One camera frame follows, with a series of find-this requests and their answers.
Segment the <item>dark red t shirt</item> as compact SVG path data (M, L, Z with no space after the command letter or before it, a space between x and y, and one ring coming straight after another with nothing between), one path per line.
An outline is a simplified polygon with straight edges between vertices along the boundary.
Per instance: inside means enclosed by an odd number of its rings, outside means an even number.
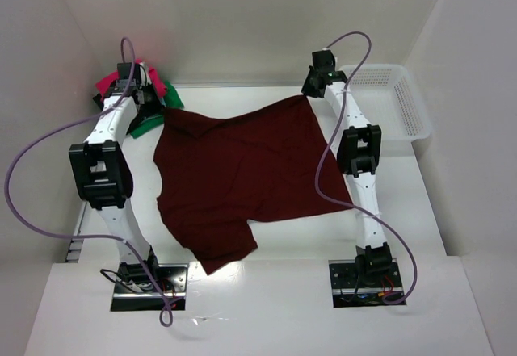
M153 160L162 222L207 274L256 250L251 221L319 216L351 201L303 95L228 119L168 109Z

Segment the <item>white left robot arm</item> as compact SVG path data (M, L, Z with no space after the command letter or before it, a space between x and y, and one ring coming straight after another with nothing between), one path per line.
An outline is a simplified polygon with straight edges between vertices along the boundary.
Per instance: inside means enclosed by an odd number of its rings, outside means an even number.
M157 279L159 265L132 209L134 181L122 144L141 122L141 112L159 108L160 101L146 66L123 62L117 65L117 73L103 96L103 110L94 129L83 143L69 148L69 159L79 197L117 237L119 277L137 285Z

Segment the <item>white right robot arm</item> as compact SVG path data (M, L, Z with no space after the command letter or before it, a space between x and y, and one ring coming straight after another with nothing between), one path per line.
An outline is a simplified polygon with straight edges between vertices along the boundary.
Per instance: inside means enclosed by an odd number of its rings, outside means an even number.
M323 98L338 116L340 141L336 162L359 207L356 238L356 273L359 283L372 286L389 272L393 257L379 217L376 173L380 162L380 126L372 124L360 110L347 87L348 78L336 69L329 49L312 53L312 64L302 94Z

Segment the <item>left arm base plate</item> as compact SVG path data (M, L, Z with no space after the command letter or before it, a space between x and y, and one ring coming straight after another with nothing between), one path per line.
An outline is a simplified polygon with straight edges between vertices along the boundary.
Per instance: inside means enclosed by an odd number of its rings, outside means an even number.
M171 309L184 311L187 302L188 265L161 264L153 269L161 293L170 301ZM164 308L161 294L142 270L130 274L122 266L117 271L101 269L113 284L112 312L160 311Z

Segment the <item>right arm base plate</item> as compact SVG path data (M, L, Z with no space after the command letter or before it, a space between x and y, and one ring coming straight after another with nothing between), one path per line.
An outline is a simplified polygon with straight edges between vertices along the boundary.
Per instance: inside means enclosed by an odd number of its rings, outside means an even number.
M330 285L334 308L387 306L404 296L404 288L395 260L386 274L359 277L352 260L329 261Z

